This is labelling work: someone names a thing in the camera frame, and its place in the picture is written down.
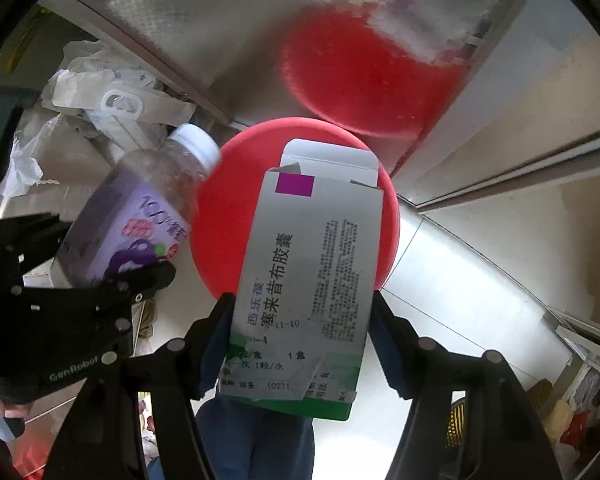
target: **person's leg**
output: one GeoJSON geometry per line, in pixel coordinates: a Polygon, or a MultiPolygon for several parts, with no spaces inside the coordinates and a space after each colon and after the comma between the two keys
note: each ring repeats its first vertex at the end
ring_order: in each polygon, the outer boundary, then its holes
{"type": "Polygon", "coordinates": [[[265,413],[220,394],[200,406],[196,423],[217,480],[248,480],[265,413]]]}
{"type": "Polygon", "coordinates": [[[149,465],[146,467],[146,474],[149,480],[164,480],[164,472],[162,471],[159,456],[149,462],[149,465]]]}
{"type": "Polygon", "coordinates": [[[249,480],[310,480],[314,472],[314,420],[267,412],[258,434],[249,480]]]}

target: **white bottle cap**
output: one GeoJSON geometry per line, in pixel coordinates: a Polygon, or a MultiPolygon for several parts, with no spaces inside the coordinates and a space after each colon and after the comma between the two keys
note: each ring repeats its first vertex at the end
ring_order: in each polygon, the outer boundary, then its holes
{"type": "Polygon", "coordinates": [[[220,161],[220,148],[216,142],[195,124],[181,124],[172,131],[168,139],[175,140],[191,152],[207,173],[211,173],[220,161]]]}

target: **bolt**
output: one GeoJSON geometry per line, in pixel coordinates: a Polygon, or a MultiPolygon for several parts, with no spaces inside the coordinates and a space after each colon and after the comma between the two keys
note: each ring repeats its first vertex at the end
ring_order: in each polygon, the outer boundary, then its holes
{"type": "Polygon", "coordinates": [[[117,358],[118,358],[118,355],[115,352],[108,351],[108,352],[104,352],[104,354],[102,354],[102,358],[100,360],[102,361],[102,364],[110,365],[110,364],[115,363],[117,358]]]}
{"type": "Polygon", "coordinates": [[[119,332],[126,332],[131,328],[131,322],[126,317],[119,317],[116,320],[116,328],[119,332]]]}
{"type": "Polygon", "coordinates": [[[421,337],[418,339],[418,346],[423,350],[433,350],[436,347],[436,342],[430,337],[421,337]]]}
{"type": "Polygon", "coordinates": [[[487,350],[484,355],[494,364],[498,364],[502,361],[502,354],[497,350],[487,350]]]}
{"type": "Polygon", "coordinates": [[[176,337],[167,343],[167,348],[172,352],[179,352],[185,347],[186,343],[181,337],[176,337]]]}

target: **red circular object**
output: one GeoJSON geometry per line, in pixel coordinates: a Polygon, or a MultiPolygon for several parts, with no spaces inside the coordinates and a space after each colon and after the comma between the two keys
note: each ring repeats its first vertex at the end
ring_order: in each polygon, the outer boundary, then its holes
{"type": "MultiPolygon", "coordinates": [[[[353,134],[316,119],[284,118],[247,128],[222,148],[222,160],[200,187],[198,214],[190,241],[196,268],[215,298],[237,293],[264,174],[280,164],[292,139],[318,140],[368,150],[353,134]]],[[[394,186],[380,165],[378,186],[384,191],[375,287],[386,280],[400,236],[400,213],[394,186]]]]}
{"type": "Polygon", "coordinates": [[[302,20],[282,49],[286,86],[318,117],[347,130],[416,139],[448,104],[465,67],[414,59],[369,27],[368,17],[360,9],[321,9],[302,20]]]}

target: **purple bottle label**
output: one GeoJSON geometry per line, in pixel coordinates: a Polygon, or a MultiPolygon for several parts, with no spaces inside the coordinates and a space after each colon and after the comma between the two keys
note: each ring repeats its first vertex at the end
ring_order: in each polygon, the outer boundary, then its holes
{"type": "Polygon", "coordinates": [[[152,186],[124,168],[95,191],[58,251],[72,285],[170,260],[190,225],[152,186]]]}

